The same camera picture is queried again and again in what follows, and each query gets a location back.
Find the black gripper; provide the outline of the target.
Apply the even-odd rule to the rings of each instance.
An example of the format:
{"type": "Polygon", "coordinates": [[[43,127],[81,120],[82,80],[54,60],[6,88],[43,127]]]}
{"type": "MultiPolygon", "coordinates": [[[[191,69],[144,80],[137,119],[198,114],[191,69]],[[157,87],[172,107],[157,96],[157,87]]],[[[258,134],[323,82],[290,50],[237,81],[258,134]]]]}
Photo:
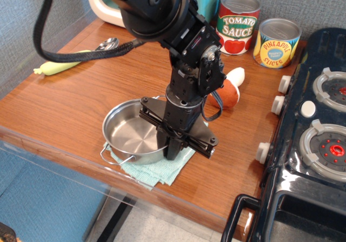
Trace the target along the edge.
{"type": "Polygon", "coordinates": [[[175,160],[183,148],[190,147],[210,158],[218,138],[206,126],[219,117],[219,113],[207,117],[204,114],[205,98],[184,102],[175,97],[166,100],[143,97],[140,117],[153,124],[157,130],[158,148],[166,148],[167,160],[175,160]]]}

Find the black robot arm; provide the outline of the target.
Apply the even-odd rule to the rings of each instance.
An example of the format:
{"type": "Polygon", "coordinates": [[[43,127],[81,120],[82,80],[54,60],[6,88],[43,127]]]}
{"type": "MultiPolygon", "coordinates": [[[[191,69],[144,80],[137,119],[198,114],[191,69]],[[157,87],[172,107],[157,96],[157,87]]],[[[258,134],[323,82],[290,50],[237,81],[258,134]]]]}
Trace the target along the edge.
{"type": "Polygon", "coordinates": [[[185,147],[211,157],[218,139],[206,126],[204,106],[225,81],[220,38],[197,12],[195,0],[112,0],[125,28],[139,42],[169,50],[171,80],[165,100],[144,97],[140,115],[157,129],[157,144],[169,160],[185,147]]]}

